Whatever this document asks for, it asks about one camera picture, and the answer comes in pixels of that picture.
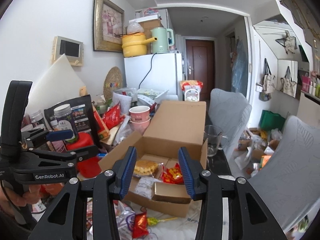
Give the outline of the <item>person's left hand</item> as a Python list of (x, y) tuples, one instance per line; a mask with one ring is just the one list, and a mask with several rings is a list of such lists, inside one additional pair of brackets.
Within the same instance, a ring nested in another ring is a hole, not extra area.
[(9, 201), (14, 205), (24, 207), (33, 205), (40, 200), (40, 185), (30, 185), (29, 189), (21, 196), (8, 187), (1, 187), (1, 207), (10, 207)]

